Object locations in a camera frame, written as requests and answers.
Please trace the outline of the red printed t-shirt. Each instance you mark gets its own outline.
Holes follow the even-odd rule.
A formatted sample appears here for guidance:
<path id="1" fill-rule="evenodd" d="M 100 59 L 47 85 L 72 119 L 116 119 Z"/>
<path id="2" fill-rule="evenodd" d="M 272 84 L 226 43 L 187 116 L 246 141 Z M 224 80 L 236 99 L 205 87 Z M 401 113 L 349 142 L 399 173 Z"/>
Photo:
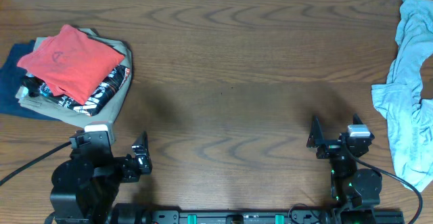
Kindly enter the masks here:
<path id="1" fill-rule="evenodd" d="M 65 24 L 58 35 L 20 58 L 17 66 L 43 80 L 55 96 L 67 95 L 83 105 L 124 59 L 110 46 Z"/>

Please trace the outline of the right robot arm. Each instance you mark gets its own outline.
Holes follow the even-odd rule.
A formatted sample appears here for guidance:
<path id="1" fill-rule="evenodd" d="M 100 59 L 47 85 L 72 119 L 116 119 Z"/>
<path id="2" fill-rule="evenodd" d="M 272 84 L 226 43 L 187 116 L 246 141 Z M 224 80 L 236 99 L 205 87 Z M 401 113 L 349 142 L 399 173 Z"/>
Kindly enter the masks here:
<path id="1" fill-rule="evenodd" d="M 357 160 L 368 153 L 373 139 L 373 133 L 356 114 L 337 139 L 326 139 L 318 117 L 313 117 L 306 146 L 317 150 L 318 159 L 329 161 L 331 195 L 336 200 L 335 207 L 319 213 L 319 223 L 376 222 L 373 209 L 380 203 L 382 175 L 357 166 Z"/>

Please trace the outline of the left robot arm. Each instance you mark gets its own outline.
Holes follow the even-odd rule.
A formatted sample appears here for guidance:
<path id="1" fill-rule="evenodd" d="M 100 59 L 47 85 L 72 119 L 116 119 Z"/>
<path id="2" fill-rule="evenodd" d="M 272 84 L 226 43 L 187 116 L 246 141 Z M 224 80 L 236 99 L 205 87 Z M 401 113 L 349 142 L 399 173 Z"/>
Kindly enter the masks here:
<path id="1" fill-rule="evenodd" d="M 152 215 L 144 207 L 113 204 L 120 184 L 138 182 L 140 176 L 152 172 L 146 132 L 132 145 L 134 156 L 113 156 L 106 131 L 77 131 L 70 142 L 70 160 L 59 165 L 51 177 L 53 212 L 46 223 L 152 222 Z"/>

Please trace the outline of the grey t-shirt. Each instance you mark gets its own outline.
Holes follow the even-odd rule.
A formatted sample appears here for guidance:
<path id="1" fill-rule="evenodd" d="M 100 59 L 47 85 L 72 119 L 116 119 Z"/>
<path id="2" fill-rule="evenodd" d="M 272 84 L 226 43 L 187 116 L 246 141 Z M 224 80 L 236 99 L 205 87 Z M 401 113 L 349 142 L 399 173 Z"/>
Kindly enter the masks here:
<path id="1" fill-rule="evenodd" d="M 396 58 L 384 84 L 372 85 L 373 107 L 386 119 L 397 177 L 422 192 L 432 182 L 432 100 L 421 97 L 421 67 L 432 56 L 432 1 L 402 0 Z"/>

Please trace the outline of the black printed folded shirt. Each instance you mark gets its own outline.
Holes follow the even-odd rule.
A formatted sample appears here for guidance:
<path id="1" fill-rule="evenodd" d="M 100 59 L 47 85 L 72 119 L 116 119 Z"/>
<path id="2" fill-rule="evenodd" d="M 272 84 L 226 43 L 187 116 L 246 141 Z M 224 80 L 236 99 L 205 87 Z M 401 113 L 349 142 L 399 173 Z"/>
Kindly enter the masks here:
<path id="1" fill-rule="evenodd" d="M 130 68 L 123 65 L 117 65 L 99 84 L 97 89 L 91 94 L 84 105 L 79 104 L 76 100 L 67 95 L 55 96 L 44 81 L 34 76 L 25 76 L 22 79 L 22 85 L 26 87 L 30 97 L 41 96 L 42 98 L 48 99 L 49 101 L 69 110 L 87 116 L 95 116 L 125 84 L 130 72 Z"/>

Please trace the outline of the beige folded garment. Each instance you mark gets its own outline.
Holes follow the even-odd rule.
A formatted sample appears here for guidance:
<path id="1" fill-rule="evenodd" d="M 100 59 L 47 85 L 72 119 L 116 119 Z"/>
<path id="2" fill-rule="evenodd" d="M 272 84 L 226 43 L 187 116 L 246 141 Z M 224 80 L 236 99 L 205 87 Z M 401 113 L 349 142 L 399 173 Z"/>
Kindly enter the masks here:
<path id="1" fill-rule="evenodd" d="M 16 94 L 18 103 L 23 107 L 39 114 L 58 119 L 62 122 L 83 128 L 85 125 L 95 121 L 112 121 L 114 122 L 122 108 L 124 99 L 126 97 L 129 85 L 131 84 L 133 75 L 133 59 L 132 53 L 122 41 L 105 39 L 99 37 L 95 32 L 89 28 L 80 29 L 81 32 L 88 35 L 88 37 L 102 42 L 116 51 L 124 55 L 124 60 L 121 65 L 131 69 L 130 75 L 125 84 L 115 94 L 115 96 L 102 108 L 102 110 L 95 116 L 87 116 L 81 114 L 49 101 L 48 99 L 39 97 L 30 97 L 27 89 L 21 86 Z"/>

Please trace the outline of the navy folded garment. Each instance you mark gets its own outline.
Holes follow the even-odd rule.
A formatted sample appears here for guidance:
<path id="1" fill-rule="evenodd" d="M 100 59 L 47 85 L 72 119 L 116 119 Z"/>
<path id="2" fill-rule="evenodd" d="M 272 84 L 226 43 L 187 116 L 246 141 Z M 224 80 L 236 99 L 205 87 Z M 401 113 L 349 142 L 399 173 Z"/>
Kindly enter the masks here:
<path id="1" fill-rule="evenodd" d="M 1 67 L 1 113 L 37 120 L 58 121 L 55 118 L 23 108 L 18 103 L 18 99 L 15 98 L 21 86 L 21 79 L 26 74 L 25 69 L 17 67 L 17 63 L 21 57 L 32 52 L 34 46 L 35 40 L 30 40 L 28 43 L 14 44 L 4 65 Z"/>

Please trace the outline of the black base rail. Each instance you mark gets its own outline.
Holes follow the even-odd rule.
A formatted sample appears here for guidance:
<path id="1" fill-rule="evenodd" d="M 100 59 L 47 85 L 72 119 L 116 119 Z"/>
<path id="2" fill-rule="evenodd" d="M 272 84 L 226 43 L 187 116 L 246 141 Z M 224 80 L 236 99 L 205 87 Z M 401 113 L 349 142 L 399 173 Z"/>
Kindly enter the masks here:
<path id="1" fill-rule="evenodd" d="M 150 210 L 136 204 L 117 204 L 111 224 L 403 224 L 401 211 L 325 210 L 296 205 L 287 211 Z"/>

